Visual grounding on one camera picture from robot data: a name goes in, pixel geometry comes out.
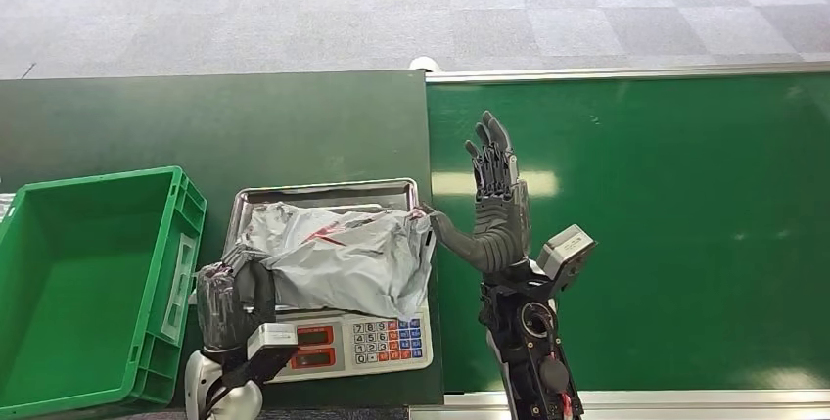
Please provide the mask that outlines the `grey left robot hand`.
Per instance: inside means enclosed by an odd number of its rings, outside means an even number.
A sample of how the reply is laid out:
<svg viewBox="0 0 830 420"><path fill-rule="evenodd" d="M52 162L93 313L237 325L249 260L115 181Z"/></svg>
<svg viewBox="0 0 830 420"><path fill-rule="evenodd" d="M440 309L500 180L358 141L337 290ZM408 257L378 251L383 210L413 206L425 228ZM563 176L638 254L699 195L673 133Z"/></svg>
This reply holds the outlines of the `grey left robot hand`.
<svg viewBox="0 0 830 420"><path fill-rule="evenodd" d="M276 320L276 292L268 254L236 245L196 273L195 302L203 347L232 350L262 324Z"/></svg>

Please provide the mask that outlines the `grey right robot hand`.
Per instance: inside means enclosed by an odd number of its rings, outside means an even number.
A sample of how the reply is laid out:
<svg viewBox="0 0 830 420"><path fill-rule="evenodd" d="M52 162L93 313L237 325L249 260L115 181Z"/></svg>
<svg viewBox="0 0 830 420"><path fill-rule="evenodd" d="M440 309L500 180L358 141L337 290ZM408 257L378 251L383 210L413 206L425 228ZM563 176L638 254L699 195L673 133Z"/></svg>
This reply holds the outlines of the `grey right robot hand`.
<svg viewBox="0 0 830 420"><path fill-rule="evenodd" d="M502 271L528 257L529 192L507 129L491 112L475 125L479 143L468 140L476 185L473 230L459 230L442 211L423 203L438 240L482 274Z"/></svg>

